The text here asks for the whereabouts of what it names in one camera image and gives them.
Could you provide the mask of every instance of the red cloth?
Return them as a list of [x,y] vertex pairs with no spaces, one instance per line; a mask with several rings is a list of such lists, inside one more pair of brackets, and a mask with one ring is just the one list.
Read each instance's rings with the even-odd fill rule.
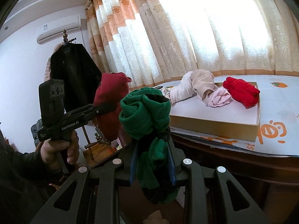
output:
[[99,106],[103,102],[117,103],[115,111],[97,117],[98,128],[109,141],[116,140],[118,137],[121,128],[118,119],[121,112],[119,102],[129,93],[128,82],[131,81],[131,78],[122,72],[103,73],[101,84],[95,93],[94,106]]
[[243,79],[227,77],[223,82],[223,87],[228,90],[233,99],[244,104],[246,108],[258,103],[260,91]]

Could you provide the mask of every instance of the orange fruit pattern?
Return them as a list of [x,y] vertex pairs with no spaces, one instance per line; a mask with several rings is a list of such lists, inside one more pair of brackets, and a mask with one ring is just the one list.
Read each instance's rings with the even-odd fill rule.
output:
[[287,87],[286,84],[282,83],[282,82],[272,82],[271,83],[274,87],[281,87],[281,88],[284,88],[284,87]]

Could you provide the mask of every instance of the pink garment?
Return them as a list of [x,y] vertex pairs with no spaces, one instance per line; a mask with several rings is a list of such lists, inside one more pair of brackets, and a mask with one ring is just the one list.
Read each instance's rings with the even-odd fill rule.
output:
[[222,107],[231,102],[231,95],[224,87],[219,87],[215,92],[209,94],[203,102],[209,107]]

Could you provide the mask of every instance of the wall-mounted air conditioner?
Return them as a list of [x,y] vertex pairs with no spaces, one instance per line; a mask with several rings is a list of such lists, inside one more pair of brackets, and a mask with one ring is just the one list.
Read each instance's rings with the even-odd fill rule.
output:
[[41,44],[49,39],[63,35],[63,30],[71,32],[80,28],[81,20],[79,14],[60,18],[38,27],[36,30],[36,41],[38,44]]

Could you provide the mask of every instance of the floral curtain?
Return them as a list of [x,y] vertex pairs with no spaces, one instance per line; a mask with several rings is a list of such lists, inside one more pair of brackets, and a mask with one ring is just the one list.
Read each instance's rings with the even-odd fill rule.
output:
[[299,24],[283,0],[88,0],[89,42],[130,88],[214,75],[299,76]]

